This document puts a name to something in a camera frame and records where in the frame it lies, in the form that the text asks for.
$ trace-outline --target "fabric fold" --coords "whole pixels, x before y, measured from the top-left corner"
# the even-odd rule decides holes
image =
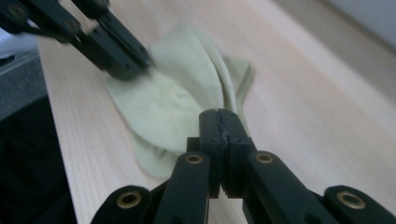
[[[213,43],[182,25],[152,45],[152,64],[140,76],[107,80],[110,95],[131,129],[139,166],[150,175],[169,177],[187,137],[198,136],[198,116],[225,108],[242,118],[251,82],[250,62],[221,57]]]

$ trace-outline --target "bolt hole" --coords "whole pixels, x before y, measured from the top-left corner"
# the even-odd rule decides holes
[[[274,159],[272,158],[272,156],[268,155],[268,154],[258,154],[256,157],[257,161],[262,162],[262,163],[270,163],[272,162]]]
[[[136,200],[136,196],[134,196],[134,195],[127,195],[127,196],[125,196],[125,197],[123,197],[122,198],[122,202],[123,203],[131,203],[131,202],[133,202],[134,200]]]
[[[141,200],[142,196],[138,191],[128,191],[120,195],[117,199],[117,205],[123,209],[132,208],[140,204]]]
[[[191,164],[197,164],[203,161],[204,159],[198,155],[190,155],[186,158],[186,161]]]
[[[353,209],[363,209],[366,207],[366,203],[363,199],[347,191],[337,193],[337,199],[344,205]]]

